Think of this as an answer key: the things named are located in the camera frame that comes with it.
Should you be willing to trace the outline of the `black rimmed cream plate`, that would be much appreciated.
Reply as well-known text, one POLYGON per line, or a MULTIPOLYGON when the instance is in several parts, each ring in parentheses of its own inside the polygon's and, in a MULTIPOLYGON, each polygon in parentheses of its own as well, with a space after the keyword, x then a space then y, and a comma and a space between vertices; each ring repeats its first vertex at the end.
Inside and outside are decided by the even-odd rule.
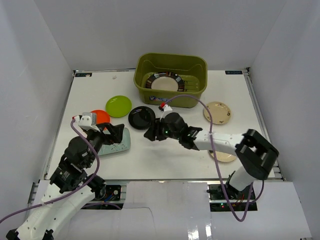
POLYGON ((146 89, 183 92, 185 90, 184 80, 173 72, 154 73, 145 82, 146 89))

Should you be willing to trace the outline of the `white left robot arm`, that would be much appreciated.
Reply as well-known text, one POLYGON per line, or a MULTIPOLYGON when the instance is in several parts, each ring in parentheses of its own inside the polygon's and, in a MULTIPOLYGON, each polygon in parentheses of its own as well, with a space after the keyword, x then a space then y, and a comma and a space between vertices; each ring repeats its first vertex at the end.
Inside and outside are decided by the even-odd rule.
POLYGON ((100 167, 98 152, 104 145, 121 143, 125 126, 101 123, 79 127, 85 135, 75 130, 77 136, 69 141, 40 202, 17 211, 30 211, 30 215, 21 226, 9 230, 6 239, 53 240, 82 207, 106 195, 106 181, 97 171, 87 174, 86 169, 93 163, 100 167))

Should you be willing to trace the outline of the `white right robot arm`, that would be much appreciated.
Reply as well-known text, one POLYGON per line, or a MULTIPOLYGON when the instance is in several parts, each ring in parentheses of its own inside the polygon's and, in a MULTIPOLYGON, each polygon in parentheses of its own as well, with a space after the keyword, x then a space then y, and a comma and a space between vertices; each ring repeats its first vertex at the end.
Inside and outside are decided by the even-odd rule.
POLYGON ((241 167, 221 187, 233 200, 242 196, 244 189, 254 181, 265 181, 279 156, 279 151, 254 129, 243 134, 210 133, 201 127, 187 125, 176 112, 156 118, 144 137, 150 141, 175 139, 188 150, 236 156, 241 167))

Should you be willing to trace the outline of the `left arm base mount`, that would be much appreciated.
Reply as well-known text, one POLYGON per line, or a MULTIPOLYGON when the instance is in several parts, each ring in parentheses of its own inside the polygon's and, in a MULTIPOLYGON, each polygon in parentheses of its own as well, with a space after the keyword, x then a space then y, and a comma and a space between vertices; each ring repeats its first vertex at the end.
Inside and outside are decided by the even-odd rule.
POLYGON ((121 185, 107 184, 107 182, 99 176, 95 176, 87 185, 94 193, 93 201, 108 202, 119 201, 121 199, 121 185))

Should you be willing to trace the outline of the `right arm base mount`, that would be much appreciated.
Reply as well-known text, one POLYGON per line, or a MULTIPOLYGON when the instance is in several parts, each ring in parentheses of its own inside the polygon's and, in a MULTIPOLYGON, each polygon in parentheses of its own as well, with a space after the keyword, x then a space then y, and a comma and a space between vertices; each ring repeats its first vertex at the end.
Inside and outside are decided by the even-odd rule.
MULTIPOLYGON (((247 186, 242 192, 229 196, 230 204, 235 212, 244 212, 248 201, 250 187, 247 186)), ((221 184, 209 184, 207 191, 211 212, 231 212, 227 200, 222 191, 221 184)))

